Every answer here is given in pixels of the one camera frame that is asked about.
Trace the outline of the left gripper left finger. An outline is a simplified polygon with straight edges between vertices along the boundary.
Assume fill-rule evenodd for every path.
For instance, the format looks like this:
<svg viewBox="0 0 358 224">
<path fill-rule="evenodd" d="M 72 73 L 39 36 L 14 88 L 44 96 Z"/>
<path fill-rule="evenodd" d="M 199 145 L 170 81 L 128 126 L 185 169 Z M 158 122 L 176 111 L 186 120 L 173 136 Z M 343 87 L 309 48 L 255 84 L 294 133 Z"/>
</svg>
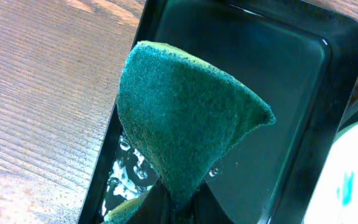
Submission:
<svg viewBox="0 0 358 224">
<path fill-rule="evenodd" d="M 150 189 L 138 210 L 126 224 L 169 224 L 170 195 L 161 180 Z"/>
</svg>

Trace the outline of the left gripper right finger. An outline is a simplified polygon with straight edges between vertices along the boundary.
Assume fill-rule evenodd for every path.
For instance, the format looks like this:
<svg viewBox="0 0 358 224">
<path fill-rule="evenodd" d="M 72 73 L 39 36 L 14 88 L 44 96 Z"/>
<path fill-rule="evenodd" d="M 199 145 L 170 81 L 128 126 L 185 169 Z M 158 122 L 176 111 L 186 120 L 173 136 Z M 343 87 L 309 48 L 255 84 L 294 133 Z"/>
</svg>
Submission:
<svg viewBox="0 0 358 224">
<path fill-rule="evenodd" d="M 206 182 L 203 182 L 194 194 L 192 213 L 194 224 L 234 224 Z"/>
</svg>

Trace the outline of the mint plate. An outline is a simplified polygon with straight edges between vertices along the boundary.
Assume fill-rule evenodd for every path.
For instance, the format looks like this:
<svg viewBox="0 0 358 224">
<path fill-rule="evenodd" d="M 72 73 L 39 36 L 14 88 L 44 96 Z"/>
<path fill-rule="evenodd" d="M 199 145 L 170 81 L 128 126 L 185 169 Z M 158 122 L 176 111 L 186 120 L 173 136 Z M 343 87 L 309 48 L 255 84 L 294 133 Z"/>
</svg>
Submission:
<svg viewBox="0 0 358 224">
<path fill-rule="evenodd" d="M 358 224 L 358 122 L 337 133 L 304 224 Z"/>
</svg>

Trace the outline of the green scrubbing sponge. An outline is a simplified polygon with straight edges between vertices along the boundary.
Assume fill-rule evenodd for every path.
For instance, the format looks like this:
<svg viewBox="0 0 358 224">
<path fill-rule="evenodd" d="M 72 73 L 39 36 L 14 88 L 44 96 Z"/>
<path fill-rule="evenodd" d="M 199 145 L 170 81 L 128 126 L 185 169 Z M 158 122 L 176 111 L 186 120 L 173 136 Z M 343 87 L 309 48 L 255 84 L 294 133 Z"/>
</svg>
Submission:
<svg viewBox="0 0 358 224">
<path fill-rule="evenodd" d="M 116 108 L 126 139 L 170 195 L 170 223 L 194 223 L 193 197 L 213 164 L 246 134 L 276 121 L 271 107 L 232 75 L 148 40 L 136 43 L 125 62 Z M 126 223 L 149 191 L 104 222 Z"/>
</svg>

